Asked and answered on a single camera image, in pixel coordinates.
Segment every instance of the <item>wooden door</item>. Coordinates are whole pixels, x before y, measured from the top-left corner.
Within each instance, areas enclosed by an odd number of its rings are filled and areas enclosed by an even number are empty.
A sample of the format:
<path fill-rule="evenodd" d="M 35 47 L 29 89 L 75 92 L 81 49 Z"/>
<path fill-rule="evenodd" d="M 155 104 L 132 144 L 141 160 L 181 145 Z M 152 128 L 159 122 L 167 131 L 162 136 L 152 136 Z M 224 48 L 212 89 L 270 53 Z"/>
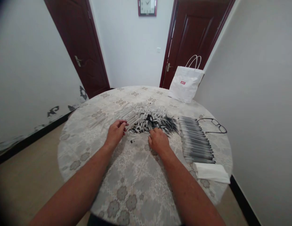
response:
<path fill-rule="evenodd" d="M 160 87 L 169 89 L 177 66 L 185 66 L 195 54 L 202 57 L 199 69 L 204 68 L 233 3 L 234 0 L 175 0 L 171 19 L 174 27 L 170 26 L 173 32 L 169 31 L 171 40 Z"/>
<path fill-rule="evenodd" d="M 89 98 L 109 90 L 88 0 L 45 0 L 45 3 Z"/>

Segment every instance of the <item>door frame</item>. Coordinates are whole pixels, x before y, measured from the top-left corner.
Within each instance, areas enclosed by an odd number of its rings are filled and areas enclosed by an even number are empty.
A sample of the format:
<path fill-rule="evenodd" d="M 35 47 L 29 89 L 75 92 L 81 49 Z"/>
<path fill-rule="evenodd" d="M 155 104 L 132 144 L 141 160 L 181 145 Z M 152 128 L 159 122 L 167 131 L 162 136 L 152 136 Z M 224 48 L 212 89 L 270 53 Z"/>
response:
<path fill-rule="evenodd" d="M 53 17 L 52 17 L 52 9 L 51 9 L 51 6 L 50 6 L 48 0 L 44 0 L 44 2 L 45 2 L 45 4 L 46 4 L 46 7 L 47 7 L 47 9 L 48 9 L 50 15 L 51 15 L 51 18 L 53 19 Z M 97 35 L 97 31 L 96 31 L 95 21 L 94 21 L 93 14 L 92 14 L 92 9 L 91 9 L 91 6 L 90 6 L 90 3 L 89 3 L 89 0 L 84 0 L 84 2 L 85 2 L 85 4 L 86 4 L 86 6 L 87 6 L 87 11 L 88 11 L 88 14 L 89 14 L 89 17 L 90 17 L 90 22 L 91 22 L 91 25 L 92 25 L 92 34 L 94 35 L 94 39 L 95 39 L 95 41 L 96 41 L 96 45 L 97 45 L 97 48 L 98 48 L 98 50 L 99 50 L 99 55 L 100 55 L 101 64 L 102 64 L 102 67 L 103 67 L 103 71 L 104 71 L 104 75 L 105 75 L 106 82 L 107 82 L 107 84 L 108 84 L 108 89 L 107 89 L 107 90 L 110 90 L 111 87 L 110 87 L 110 85 L 109 85 L 109 81 L 108 81 L 108 77 L 107 77 L 107 73 L 106 73 L 106 68 L 105 68 L 105 64 L 104 64 L 104 60 L 103 60 L 103 56 L 102 56 L 102 51 L 101 51 L 101 48 L 100 48 L 100 43 L 99 43 L 99 39 L 98 39 L 98 35 Z M 59 24 L 56 24 L 54 20 L 53 20 L 53 22 L 54 22 L 54 24 L 55 24 L 55 26 L 56 26 L 56 28 L 57 28 L 57 30 L 58 30 L 58 33 L 59 33 L 59 35 L 60 35 L 60 37 L 61 37 L 61 39 L 62 39 L 62 41 L 63 41 L 63 44 L 64 44 L 65 48 L 67 49 L 67 52 L 68 52 L 68 54 L 69 54 L 69 56 L 70 56 L 70 58 L 71 58 L 71 61 L 72 61 L 73 65 L 74 65 L 74 67 L 75 67 L 75 69 L 76 69 L 76 72 L 77 72 L 77 74 L 78 74 L 78 77 L 79 77 L 79 71 L 78 71 L 78 67 L 77 67 L 78 64 L 77 64 L 77 62 L 76 62 L 76 59 L 74 58 L 74 54 L 72 53 L 72 50 L 68 48 L 68 44 L 67 44 L 67 43 L 64 43 L 65 38 L 63 38 L 63 37 L 65 37 L 66 34 L 63 33 L 63 32 L 62 32 L 62 34 L 61 34 L 61 33 L 59 32 L 59 31 L 60 31 L 60 26 L 59 26 Z"/>
<path fill-rule="evenodd" d="M 211 46 L 209 47 L 209 52 L 208 52 L 209 56 L 210 56 L 210 54 L 215 46 L 215 43 L 216 43 L 216 41 L 221 33 L 222 28 L 224 27 L 224 24 L 228 18 L 228 15 L 231 12 L 231 9 L 232 9 L 234 3 L 235 3 L 235 0 L 230 0 L 229 5 L 227 7 L 227 10 L 225 11 L 224 16 L 221 20 L 220 26 L 219 26 L 217 32 L 215 33 L 215 37 L 211 43 Z M 169 33 L 168 33 L 168 39 L 167 39 L 167 44 L 166 44 L 165 58 L 164 58 L 161 81 L 160 81 L 160 88 L 163 87 L 163 83 L 164 83 L 164 79 L 165 79 L 165 73 L 166 73 L 166 69 L 167 69 L 167 61 L 168 61 L 169 51 L 170 51 L 170 47 L 171 47 L 171 39 L 172 39 L 172 33 L 173 33 L 175 20 L 176 20 L 178 4 L 179 4 L 179 0 L 174 0 L 172 14 L 171 14 L 170 27 L 169 27 Z"/>

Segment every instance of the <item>white napkin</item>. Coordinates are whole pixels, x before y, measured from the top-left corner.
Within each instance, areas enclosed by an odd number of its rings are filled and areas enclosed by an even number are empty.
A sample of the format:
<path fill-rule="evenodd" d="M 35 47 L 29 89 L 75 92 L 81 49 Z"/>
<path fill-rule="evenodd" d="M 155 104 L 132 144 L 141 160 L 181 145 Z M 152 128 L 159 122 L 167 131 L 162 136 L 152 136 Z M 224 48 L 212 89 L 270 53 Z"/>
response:
<path fill-rule="evenodd" d="M 193 163 L 193 169 L 199 179 L 213 180 L 230 184 L 230 179 L 222 165 L 208 163 Z"/>

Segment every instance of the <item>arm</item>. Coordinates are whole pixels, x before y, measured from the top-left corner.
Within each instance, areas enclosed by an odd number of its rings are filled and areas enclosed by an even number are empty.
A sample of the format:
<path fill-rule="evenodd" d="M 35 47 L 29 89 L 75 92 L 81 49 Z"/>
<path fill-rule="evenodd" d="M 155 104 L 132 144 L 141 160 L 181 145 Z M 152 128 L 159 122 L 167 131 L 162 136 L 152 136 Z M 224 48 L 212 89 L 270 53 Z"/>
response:
<path fill-rule="evenodd" d="M 95 155 L 72 176 L 36 214 L 29 225 L 76 225 L 90 209 L 126 121 L 114 122 Z"/>
<path fill-rule="evenodd" d="M 206 193 L 178 160 L 161 129 L 150 131 L 150 147 L 155 150 L 167 172 L 175 203 L 186 225 L 225 225 Z"/>

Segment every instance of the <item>round table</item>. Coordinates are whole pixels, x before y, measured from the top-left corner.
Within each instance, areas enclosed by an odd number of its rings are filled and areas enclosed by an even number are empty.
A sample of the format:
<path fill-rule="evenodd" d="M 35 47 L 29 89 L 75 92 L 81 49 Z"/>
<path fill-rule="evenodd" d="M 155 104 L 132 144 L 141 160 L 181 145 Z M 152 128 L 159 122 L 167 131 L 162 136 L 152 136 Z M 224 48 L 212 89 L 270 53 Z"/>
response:
<path fill-rule="evenodd" d="M 167 96 L 168 90 L 149 86 L 128 86 L 104 92 L 79 107 L 65 124 L 58 146 L 58 164 L 67 181 L 99 150 L 106 139 L 114 113 L 126 103 L 150 102 L 166 107 L 170 116 L 213 118 L 199 103 L 185 104 Z M 99 118 L 106 118 L 95 125 Z M 203 131 L 218 131 L 211 120 L 201 120 Z M 206 134 L 217 164 L 232 174 L 232 153 L 226 134 Z M 170 146 L 178 159 L 198 181 L 213 204 L 218 204 L 227 184 L 199 180 L 187 164 L 181 137 L 174 133 Z M 180 225 L 172 191 L 159 156 L 149 149 L 148 134 L 138 134 L 134 143 L 124 136 L 114 151 L 91 212 L 120 225 Z"/>

